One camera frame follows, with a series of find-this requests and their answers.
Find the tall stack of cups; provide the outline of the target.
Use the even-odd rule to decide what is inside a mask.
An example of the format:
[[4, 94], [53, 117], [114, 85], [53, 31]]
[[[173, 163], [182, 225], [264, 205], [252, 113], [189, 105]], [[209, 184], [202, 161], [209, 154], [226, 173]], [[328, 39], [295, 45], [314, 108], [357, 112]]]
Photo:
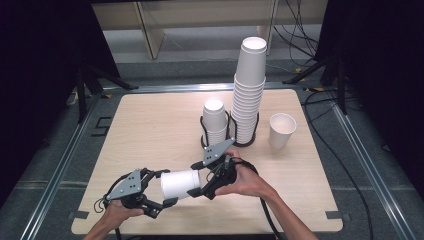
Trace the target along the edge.
[[259, 37], [242, 41], [236, 72], [234, 74], [233, 103], [230, 111], [241, 122], [242, 135], [250, 138], [254, 118], [259, 114], [265, 85], [267, 42]]

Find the black curtain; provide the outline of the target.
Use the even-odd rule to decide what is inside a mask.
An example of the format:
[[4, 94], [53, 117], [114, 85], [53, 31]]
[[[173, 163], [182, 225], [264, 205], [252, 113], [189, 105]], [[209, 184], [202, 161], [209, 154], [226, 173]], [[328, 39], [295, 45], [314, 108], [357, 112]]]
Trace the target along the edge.
[[328, 0], [315, 58], [336, 53], [424, 198], [424, 0]]
[[92, 5], [0, 0], [0, 207], [64, 108], [82, 67], [119, 72]]

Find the short stack of cups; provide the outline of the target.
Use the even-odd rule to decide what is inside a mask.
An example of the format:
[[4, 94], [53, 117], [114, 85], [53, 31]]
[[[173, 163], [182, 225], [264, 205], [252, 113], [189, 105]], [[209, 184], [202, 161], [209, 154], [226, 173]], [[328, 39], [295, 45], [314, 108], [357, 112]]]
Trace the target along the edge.
[[220, 143], [227, 135], [227, 114], [224, 103], [219, 98], [210, 98], [204, 103], [202, 124], [204, 126], [204, 144]]

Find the black wire cup holder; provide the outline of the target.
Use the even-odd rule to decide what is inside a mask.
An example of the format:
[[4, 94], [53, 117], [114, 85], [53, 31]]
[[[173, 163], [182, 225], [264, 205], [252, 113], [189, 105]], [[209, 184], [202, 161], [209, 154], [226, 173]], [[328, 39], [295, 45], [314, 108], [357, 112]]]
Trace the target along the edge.
[[[250, 138], [247, 138], [246, 135], [242, 135], [241, 122], [233, 118], [230, 112], [225, 112], [225, 118], [227, 121], [225, 130], [225, 140], [230, 138], [234, 139], [233, 145], [236, 147], [248, 147], [251, 146], [256, 140], [256, 130], [258, 128], [260, 116], [257, 114], [254, 118], [253, 132]], [[200, 137], [200, 142], [202, 147], [211, 146], [216, 143], [222, 142], [224, 139], [220, 137], [219, 139], [213, 139], [212, 132], [207, 130], [204, 117], [200, 117], [200, 125], [202, 128], [202, 136]]]

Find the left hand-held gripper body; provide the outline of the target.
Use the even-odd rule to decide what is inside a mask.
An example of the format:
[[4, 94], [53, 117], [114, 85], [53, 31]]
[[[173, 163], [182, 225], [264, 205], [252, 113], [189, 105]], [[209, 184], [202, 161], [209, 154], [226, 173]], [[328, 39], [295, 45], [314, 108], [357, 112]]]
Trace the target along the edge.
[[105, 194], [105, 201], [120, 200], [121, 204], [128, 208], [148, 208], [151, 201], [144, 194], [149, 181], [153, 178], [153, 172], [147, 168], [135, 169], [121, 176]]

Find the light wooden furniture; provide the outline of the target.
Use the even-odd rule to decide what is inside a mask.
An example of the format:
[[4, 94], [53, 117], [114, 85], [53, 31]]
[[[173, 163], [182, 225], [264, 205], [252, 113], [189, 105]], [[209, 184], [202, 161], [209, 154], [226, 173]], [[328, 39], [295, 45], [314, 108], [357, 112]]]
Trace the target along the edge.
[[91, 4], [104, 30], [140, 30], [155, 59], [170, 28], [255, 26], [270, 39], [278, 0], [97, 0]]

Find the person's left hand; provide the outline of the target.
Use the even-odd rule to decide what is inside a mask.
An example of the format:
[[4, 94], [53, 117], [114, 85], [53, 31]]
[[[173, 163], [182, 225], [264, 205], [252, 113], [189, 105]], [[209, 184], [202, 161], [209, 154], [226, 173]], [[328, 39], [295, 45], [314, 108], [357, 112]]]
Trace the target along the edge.
[[129, 209], [120, 200], [112, 200], [99, 222], [103, 229], [110, 231], [118, 228], [127, 219], [143, 214], [142, 209]]

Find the person's right hand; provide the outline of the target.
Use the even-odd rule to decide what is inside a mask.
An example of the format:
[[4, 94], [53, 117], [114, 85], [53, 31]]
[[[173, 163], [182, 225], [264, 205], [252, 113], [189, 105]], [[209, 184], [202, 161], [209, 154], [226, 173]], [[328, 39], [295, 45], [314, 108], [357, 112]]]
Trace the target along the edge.
[[215, 191], [216, 195], [240, 194], [254, 196], [264, 199], [267, 203], [271, 203], [278, 198], [277, 191], [271, 185], [253, 170], [241, 164], [242, 158], [238, 151], [227, 150], [226, 154], [233, 157], [237, 162], [235, 167], [237, 176], [234, 183], [218, 188]]

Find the metal floor rail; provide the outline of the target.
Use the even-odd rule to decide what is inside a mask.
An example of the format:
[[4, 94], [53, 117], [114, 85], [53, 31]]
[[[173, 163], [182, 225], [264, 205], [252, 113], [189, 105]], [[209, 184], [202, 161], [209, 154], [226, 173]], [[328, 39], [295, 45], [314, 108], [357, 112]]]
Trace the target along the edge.
[[335, 115], [400, 240], [418, 240], [401, 206], [383, 180], [349, 117], [335, 104]]
[[18, 182], [18, 190], [38, 191], [40, 193], [38, 198], [32, 197], [36, 202], [29, 220], [25, 224], [25, 228], [19, 236], [19, 240], [34, 240], [45, 217], [50, 209], [50, 206], [57, 194], [58, 189], [61, 186], [63, 177], [65, 176], [72, 159], [76, 153], [78, 144], [80, 143], [85, 129], [90, 121], [93, 109], [101, 96], [99, 94], [84, 96], [77, 100], [80, 104], [83, 100], [88, 102], [86, 113], [82, 119], [78, 119], [76, 125], [72, 128], [72, 134], [66, 141], [66, 146], [62, 151], [60, 157], [54, 164], [54, 170], [51, 176], [45, 181], [31, 180]]
[[[107, 87], [103, 94], [148, 94], [148, 93], [181, 93], [181, 92], [211, 92], [233, 90], [233, 83], [215, 84], [186, 84], [186, 85], [158, 85], [158, 86], [138, 86], [137, 89], [126, 90], [119, 87]], [[264, 89], [306, 89], [313, 88], [299, 84], [283, 84], [281, 82], [266, 82]]]

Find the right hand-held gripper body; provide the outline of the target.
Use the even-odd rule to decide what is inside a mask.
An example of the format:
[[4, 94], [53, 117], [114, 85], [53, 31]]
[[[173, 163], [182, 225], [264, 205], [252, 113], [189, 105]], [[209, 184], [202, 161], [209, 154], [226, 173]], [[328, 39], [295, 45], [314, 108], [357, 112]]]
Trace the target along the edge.
[[204, 187], [210, 187], [214, 191], [214, 197], [218, 188], [232, 184], [236, 180], [235, 162], [226, 154], [233, 143], [234, 139], [230, 138], [205, 148], [202, 162], [210, 173], [206, 177], [207, 183]]

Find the black metal stand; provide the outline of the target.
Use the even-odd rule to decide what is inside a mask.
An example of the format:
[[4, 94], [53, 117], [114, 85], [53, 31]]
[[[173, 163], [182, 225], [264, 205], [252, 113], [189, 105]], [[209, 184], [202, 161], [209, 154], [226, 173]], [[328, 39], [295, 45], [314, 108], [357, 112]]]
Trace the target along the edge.
[[312, 73], [315, 73], [321, 68], [324, 69], [320, 79], [321, 84], [323, 86], [330, 86], [331, 84], [336, 83], [337, 104], [342, 113], [346, 115], [345, 63], [340, 56], [325, 57], [323, 60], [317, 61], [306, 70], [303, 70], [301, 73], [297, 74], [294, 78], [283, 81], [283, 84], [297, 84], [302, 79], [306, 78]]
[[106, 79], [107, 81], [125, 90], [137, 89], [137, 86], [130, 85], [124, 82], [119, 77], [115, 77], [105, 71], [100, 70], [95, 66], [81, 66], [76, 75], [76, 89], [79, 106], [79, 123], [81, 123], [88, 114], [85, 90], [88, 89], [89, 92], [94, 95], [101, 94], [104, 91], [104, 88], [99, 82], [100, 79]]

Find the white paper cup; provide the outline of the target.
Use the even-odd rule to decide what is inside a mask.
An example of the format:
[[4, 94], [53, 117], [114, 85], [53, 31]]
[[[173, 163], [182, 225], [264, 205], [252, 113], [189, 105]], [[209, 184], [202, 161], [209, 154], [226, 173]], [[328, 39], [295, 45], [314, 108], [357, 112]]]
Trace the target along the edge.
[[273, 149], [282, 149], [297, 129], [296, 120], [286, 113], [271, 116], [269, 129], [269, 144]]
[[190, 190], [199, 188], [201, 180], [198, 170], [186, 170], [161, 174], [161, 190], [165, 199], [189, 197]]

